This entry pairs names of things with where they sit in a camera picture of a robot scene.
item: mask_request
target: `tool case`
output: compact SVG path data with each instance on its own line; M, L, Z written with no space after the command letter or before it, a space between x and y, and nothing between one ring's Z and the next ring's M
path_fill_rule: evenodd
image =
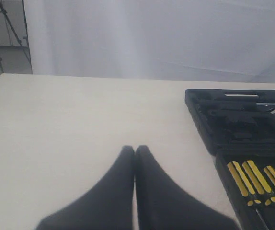
M275 230L275 178L267 169L275 170L275 90L188 89L185 102L205 146L216 157L217 172L242 228ZM245 165L251 161L266 180L261 180L261 188L258 174ZM235 168L240 181L232 174ZM246 185L249 195L240 185Z

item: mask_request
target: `black tool case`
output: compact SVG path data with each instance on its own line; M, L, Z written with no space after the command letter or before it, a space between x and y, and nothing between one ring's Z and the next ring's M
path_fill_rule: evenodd
M275 90L188 89L185 102L210 154L244 230L267 230L248 207L227 164L253 160L272 190L263 168L275 169ZM259 206L269 230L275 230L275 208Z

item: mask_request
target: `white table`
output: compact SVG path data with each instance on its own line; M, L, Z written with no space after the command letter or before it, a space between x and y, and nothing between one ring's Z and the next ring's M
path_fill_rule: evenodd
M185 191L235 218L184 103L187 88L275 84L1 75L0 230L33 230L89 190L123 145L140 144Z

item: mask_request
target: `floor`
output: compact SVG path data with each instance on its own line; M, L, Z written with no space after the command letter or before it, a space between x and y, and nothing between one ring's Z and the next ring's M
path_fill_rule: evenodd
M32 73L31 66L20 48L0 47L0 56L5 73Z

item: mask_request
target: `white curtain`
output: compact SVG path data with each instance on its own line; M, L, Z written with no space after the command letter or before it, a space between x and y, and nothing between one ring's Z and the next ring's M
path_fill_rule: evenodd
M35 74L275 82L275 0L25 0Z

